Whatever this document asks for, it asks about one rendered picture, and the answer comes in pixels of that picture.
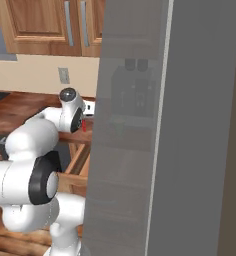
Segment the wooden drawer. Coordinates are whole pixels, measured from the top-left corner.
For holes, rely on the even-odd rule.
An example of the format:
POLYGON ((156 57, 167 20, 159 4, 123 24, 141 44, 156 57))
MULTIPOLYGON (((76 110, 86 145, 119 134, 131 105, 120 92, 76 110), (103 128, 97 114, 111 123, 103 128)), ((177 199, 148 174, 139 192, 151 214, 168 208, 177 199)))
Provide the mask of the wooden drawer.
POLYGON ((63 173, 59 173, 59 192, 86 196, 90 149, 86 144, 69 144, 71 161, 63 173))

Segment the grey wall socket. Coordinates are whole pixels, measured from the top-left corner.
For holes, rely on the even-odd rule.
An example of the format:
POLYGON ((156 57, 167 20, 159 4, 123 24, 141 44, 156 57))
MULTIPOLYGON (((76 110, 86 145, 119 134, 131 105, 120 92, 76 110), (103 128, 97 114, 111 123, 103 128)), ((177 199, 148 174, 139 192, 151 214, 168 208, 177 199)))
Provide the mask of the grey wall socket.
POLYGON ((58 71, 59 71, 60 82, 62 84, 69 84, 70 78, 69 78, 68 69, 67 68, 58 68, 58 71))

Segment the black coffee machine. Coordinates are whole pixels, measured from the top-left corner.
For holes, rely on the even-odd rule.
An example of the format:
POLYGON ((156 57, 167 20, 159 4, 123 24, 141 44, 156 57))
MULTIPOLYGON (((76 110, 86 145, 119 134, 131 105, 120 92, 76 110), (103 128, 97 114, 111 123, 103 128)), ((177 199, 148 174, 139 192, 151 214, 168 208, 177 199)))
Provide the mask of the black coffee machine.
POLYGON ((112 112, 118 115, 151 117, 155 82, 146 59, 126 59, 111 79, 112 112))

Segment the grey fridge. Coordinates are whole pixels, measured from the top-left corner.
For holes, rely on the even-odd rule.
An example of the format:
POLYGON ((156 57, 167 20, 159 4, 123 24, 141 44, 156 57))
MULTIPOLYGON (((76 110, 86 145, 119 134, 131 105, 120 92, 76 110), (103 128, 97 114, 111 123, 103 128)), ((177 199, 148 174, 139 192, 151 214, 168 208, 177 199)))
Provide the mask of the grey fridge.
POLYGON ((81 256, 236 256, 236 0, 107 0, 81 256), (146 59, 151 117, 112 112, 146 59))

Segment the wooden cupboard door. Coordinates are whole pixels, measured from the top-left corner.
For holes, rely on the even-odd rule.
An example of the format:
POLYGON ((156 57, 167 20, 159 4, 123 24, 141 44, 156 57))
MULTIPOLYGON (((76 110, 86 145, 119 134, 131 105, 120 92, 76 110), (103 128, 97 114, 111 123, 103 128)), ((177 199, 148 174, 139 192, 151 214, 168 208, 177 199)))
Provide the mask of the wooden cupboard door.
POLYGON ((80 56, 77 0, 70 1, 74 46, 69 46, 65 0, 0 0, 0 26, 13 54, 80 56))
POLYGON ((84 57, 100 56, 105 3, 106 0, 77 0, 81 36, 81 51, 84 57), (86 19, 89 47, 84 46, 80 1, 86 1, 86 19))

